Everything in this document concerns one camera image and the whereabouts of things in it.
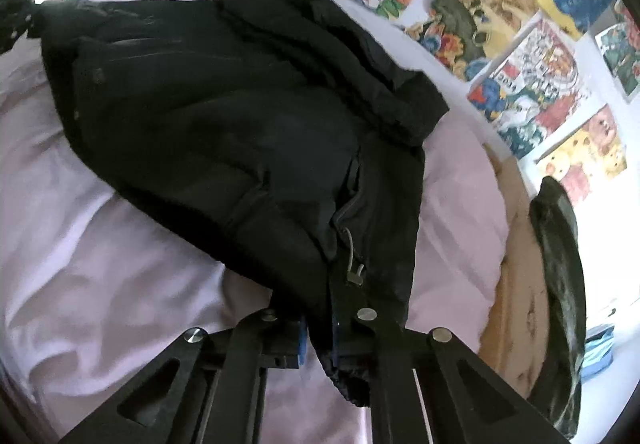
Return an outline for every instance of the wrinkled sheet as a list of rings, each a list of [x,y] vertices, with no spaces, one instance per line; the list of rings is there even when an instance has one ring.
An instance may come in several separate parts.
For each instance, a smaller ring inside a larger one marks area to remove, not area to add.
[[[424,147],[407,326],[447,326],[478,351],[508,234],[504,200],[459,113]],[[0,58],[0,360],[34,424],[64,435],[186,328],[232,327],[269,299],[76,158],[39,42],[23,38]],[[263,444],[370,442],[367,410],[340,396],[311,345],[300,370],[270,371],[261,435]]]

